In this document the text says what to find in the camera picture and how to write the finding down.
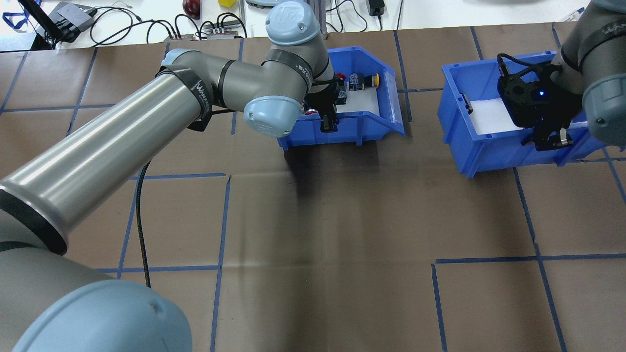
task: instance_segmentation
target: cable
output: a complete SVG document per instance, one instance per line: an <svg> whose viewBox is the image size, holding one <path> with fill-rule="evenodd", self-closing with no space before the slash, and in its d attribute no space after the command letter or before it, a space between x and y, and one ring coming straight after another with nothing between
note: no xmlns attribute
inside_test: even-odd
<svg viewBox="0 0 626 352"><path fill-rule="evenodd" d="M131 24L130 26L125 27L125 28L122 28L121 30L117 31L116 33L114 33L113 35L109 36L108 38L106 38L106 39L105 39L105 40L103 40L103 41L95 41L95 40L94 40L94 43L95 43L95 44L94 44L94 45L92 45L91 47L92 47L92 48L94 48L95 46L98 46L98 45L112 45L112 44L115 44L115 43L117 43L117 42L121 41L122 39L124 39L124 38L128 35L128 33L130 32L130 30L129 30L129 29L131 29L131 28L133 28L133 27L135 27L135 26L139 26L140 24L144 24L144 23L154 23L154 22L155 22L155 21L151 19L151 20L148 20L148 21L141 21L141 22L139 22L139 23ZM110 43L105 43L105 41L108 41L109 39L111 39L111 38L115 37L116 35L118 35L118 34L120 34L120 33L124 32L124 31L128 31L128 32L126 32L126 34L124 34L124 35L123 35L120 39L117 39L116 41L112 41L112 42L110 42Z"/></svg>
<svg viewBox="0 0 626 352"><path fill-rule="evenodd" d="M93 24L91 25L90 29L89 29L89 37L91 38L91 41L95 43L94 46L97 45L111 45L111 44L115 44L118 43L119 41L121 41L122 39L124 39L126 36L128 36L128 34L130 33L130 28L132 28L132 26L134 25L134 20L133 20L133 15L135 16L135 18L137 19L137 21L141 22L141 17L139 17L136 13L134 13L133 11L130 11L129 9L125 9L125 8L114 8L113 6L102 6L99 7L97 9L107 9L105 12L103 12L102 14L100 14L100 16L98 16L94 21ZM124 14L126 14L128 16L128 18L130 19L130 26L126 27L124 30L128 30L121 38L118 38L116 41L111 42L111 43L106 43L107 40L111 39L112 37L106 38L103 41L97 41L94 39L93 37L93 29L96 27L96 24L98 23L98 21L102 18L102 16L106 15L107 13L114 11L114 10L118 10L123 12Z"/></svg>
<svg viewBox="0 0 626 352"><path fill-rule="evenodd" d="M162 20L158 20L158 21L152 22L150 27L148 27L148 31L146 32L146 44L150 44L150 30L152 29L152 26L154 26L155 24L160 24L163 27L165 27L165 30L167 31L167 35L170 37L170 39L172 39L172 33L170 32L170 29L167 28L167 26L162 23Z"/></svg>
<svg viewBox="0 0 626 352"><path fill-rule="evenodd" d="M236 110L232 110L232 109L224 109L224 110L216 110L211 112L211 115L219 115L221 113L236 113Z"/></svg>
<svg viewBox="0 0 626 352"><path fill-rule="evenodd" d="M206 34L208 36L208 33L203 32L202 28L204 28L205 24L210 24L212 29L215 29L215 24L211 21L204 21L201 25L200 25L200 32L198 32L198 38L200 38L200 40L202 40L202 34Z"/></svg>
<svg viewBox="0 0 626 352"><path fill-rule="evenodd" d="M341 29L340 29L340 30L337 30L337 28L335 28L335 26L334 26L332 23L330 23L330 22L326 22L326 23L327 23L327 24L328 24L328 25L329 25L332 29L334 29L334 31L335 31L335 32L338 32L338 33L340 33L340 32L343 32L343 31L344 31L344 22L343 22L343 21L342 21L342 19L341 19L341 13L339 13L339 5L337 4L337 0L335 0L335 7L334 7L334 8L332 8L332 9L330 9L330 10L326 10L326 12L328 12L328 13L329 13L329 12L331 12L332 10L334 10L334 9L335 9L335 10L337 10L337 18L339 19L339 24L341 25Z"/></svg>
<svg viewBox="0 0 626 352"><path fill-rule="evenodd" d="M224 17L222 17L222 21L220 23L222 28L224 28L224 20L225 19L227 19L229 17L235 18L241 24L241 28L244 30L244 36L246 38L248 38L248 31L245 29L244 22L236 14L234 14L234 13L223 13L223 14L220 14L220 15L224 15Z"/></svg>
<svg viewBox="0 0 626 352"><path fill-rule="evenodd" d="M359 18L361 18L361 19L363 20L363 22L365 22L365 28L363 28L363 29L362 29L362 30L360 30L359 32L365 32L365 31L367 31L367 20L366 20L363 16L361 16L361 14L359 13L359 11L357 11L357 9L356 9L356 5L354 4L354 1L352 1L352 0L343 0L342 2L340 2L339 4L337 4L337 0L335 0L335 4L336 4L336 5L335 5L335 7L334 7L334 8L332 8L332 9L328 9L328 10L326 10L326 12L331 12L331 11L333 11L333 10L337 10L337 17L339 18L339 22L341 23L341 30L340 30L340 32L342 32L342 31L344 30L344 23L343 23L343 21L341 20L341 15L339 14L339 6L341 6L341 5L345 4L345 3L351 3L351 4L352 4L352 8L354 9L354 12L356 13L356 15L357 15Z"/></svg>
<svg viewBox="0 0 626 352"><path fill-rule="evenodd" d="M177 14L176 17L174 17L174 27L176 27L176 34L178 35L179 38L180 38L180 30L178 29L178 23L177 22L178 22L178 19L180 17L184 17L184 18L189 19L189 21L191 21L193 26L196 27L196 33L200 32L200 28L198 28L198 25L195 24L195 21L193 20L193 18L187 16L186 14L180 13L180 14Z"/></svg>
<svg viewBox="0 0 626 352"><path fill-rule="evenodd" d="M137 193L136 193L136 213L137 213L137 232L139 233L139 246L141 247L141 260L143 261L143 275L146 278L146 286L150 286L150 271L148 270L148 256L146 254L146 244L143 239L143 227L141 226L141 188L143 187L143 179L146 177L146 171L150 166L150 160L142 169L137 180Z"/></svg>
<svg viewBox="0 0 626 352"><path fill-rule="evenodd" d="M534 66L535 65L535 64L532 64L532 63L527 63L526 61L522 61L522 60L520 60L518 58L515 58L515 57L509 55L509 54L498 54L498 63L501 64L501 65L504 64L504 60L502 58L507 58L507 59L511 60L512 62L514 62L516 64L519 64L519 65L522 65L522 66L530 67L530 66Z"/></svg>
<svg viewBox="0 0 626 352"><path fill-rule="evenodd" d="M396 30L400 29L400 18L402 17L402 5L404 5L404 0L400 0L400 11L398 11L398 23L396 24Z"/></svg>

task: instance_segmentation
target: red apple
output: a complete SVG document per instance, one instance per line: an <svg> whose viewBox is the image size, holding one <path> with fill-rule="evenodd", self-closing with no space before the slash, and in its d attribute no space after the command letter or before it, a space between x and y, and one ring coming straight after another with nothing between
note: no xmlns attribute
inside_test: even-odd
<svg viewBox="0 0 626 352"><path fill-rule="evenodd" d="M200 19L200 0L183 0L183 10L189 17Z"/></svg>

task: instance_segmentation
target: black strap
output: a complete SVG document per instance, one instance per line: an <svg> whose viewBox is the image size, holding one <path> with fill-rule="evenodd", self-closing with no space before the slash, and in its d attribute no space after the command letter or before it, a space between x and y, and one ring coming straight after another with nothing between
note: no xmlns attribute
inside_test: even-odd
<svg viewBox="0 0 626 352"><path fill-rule="evenodd" d="M204 81L192 69L182 65L164 65L156 74L176 76L196 97L200 104L200 116L189 125L189 129L194 131L204 131L211 119L211 107L213 107L213 91L210 90Z"/></svg>
<svg viewBox="0 0 626 352"><path fill-rule="evenodd" d="M33 246L30 243L18 242L18 241L0 242L0 252L10 251L11 249L18 249L18 248L35 248L35 246Z"/></svg>
<svg viewBox="0 0 626 352"><path fill-rule="evenodd" d="M292 68L294 71L300 74L300 76L304 80L304 83L306 83L307 85L307 90L311 88L311 85L313 84L313 69L311 68L309 63L300 56L297 56L290 51L272 49L269 51L269 53L267 53L265 61L263 61L261 66L263 66L268 61L276 61Z"/></svg>
<svg viewBox="0 0 626 352"><path fill-rule="evenodd" d="M226 108L226 103L224 103L224 93L223 93L224 78L226 77L226 72L228 72L228 69L230 68L230 65L233 64L233 62L235 62L235 60L230 60L226 63L226 65L224 65L224 67L222 68L222 72L220 73L220 79L217 81L217 101L220 106L223 106L225 108Z"/></svg>
<svg viewBox="0 0 626 352"><path fill-rule="evenodd" d="M326 72L326 69L328 68L328 65L331 64L331 58L328 58L328 61L326 61L326 66L324 66L324 68L322 69L322 71L320 71L318 74L316 74L315 76L313 76L313 80L318 79L321 75L324 74L324 72Z"/></svg>
<svg viewBox="0 0 626 352"><path fill-rule="evenodd" d="M21 199L0 189L0 209L20 221L43 242L50 252L63 255L68 246L63 236L41 214Z"/></svg>
<svg viewBox="0 0 626 352"><path fill-rule="evenodd" d="M580 68L578 67L578 64L576 62L574 62L574 60L570 59L570 57L565 54L565 50L563 50L563 48L561 48L561 57L563 58L563 62L565 62L565 64L567 64L567 66L573 68L576 71L580 71Z"/></svg>
<svg viewBox="0 0 626 352"><path fill-rule="evenodd" d="M611 22L604 27L593 32L585 41L580 45L578 49L578 57L580 61L578 66L582 73L583 63L587 56L597 47L615 38L626 35L626 17L620 18L617 21Z"/></svg>

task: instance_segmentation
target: yellow button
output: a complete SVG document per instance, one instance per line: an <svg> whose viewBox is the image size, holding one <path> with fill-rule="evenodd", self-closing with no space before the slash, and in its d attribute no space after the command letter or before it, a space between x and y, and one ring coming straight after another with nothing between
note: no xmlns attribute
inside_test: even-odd
<svg viewBox="0 0 626 352"><path fill-rule="evenodd" d="M233 4L237 2L237 0L217 0L217 2L220 3L220 5L229 8L230 6L233 6Z"/></svg>

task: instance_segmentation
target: blue plastic bin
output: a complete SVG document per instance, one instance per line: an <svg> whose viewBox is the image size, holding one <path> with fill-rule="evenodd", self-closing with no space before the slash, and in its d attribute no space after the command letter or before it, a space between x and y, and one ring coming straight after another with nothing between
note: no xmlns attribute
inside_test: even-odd
<svg viewBox="0 0 626 352"><path fill-rule="evenodd" d="M545 51L517 58L531 63L541 63L552 60L555 55L553 51ZM511 61L506 63L511 72L523 69ZM450 145L459 172L468 178L474 177L479 171L523 165L556 163L558 166L564 166L571 160L584 158L606 146L589 134L584 112L573 120L568 129L574 141L574 146L569 148L537 152L533 143L521 145L522 140L532 134L531 128L479 135L465 108L462 93L470 101L500 97L497 89L500 77L497 60L446 65L443 66L443 73L446 85L438 113L444 131L443 141Z"/></svg>
<svg viewBox="0 0 626 352"><path fill-rule="evenodd" d="M381 80L376 88L376 96L380 116L369 111L338 113L338 131L322 133L322 119L318 114L302 115L288 136L278 138L278 144L288 150L297 145L346 142L362 145L363 141L380 140L389 132L398 132L404 136L394 70L359 46L330 49L328 54L336 73L346 76L353 72L361 72L366 76L378 73Z"/></svg>

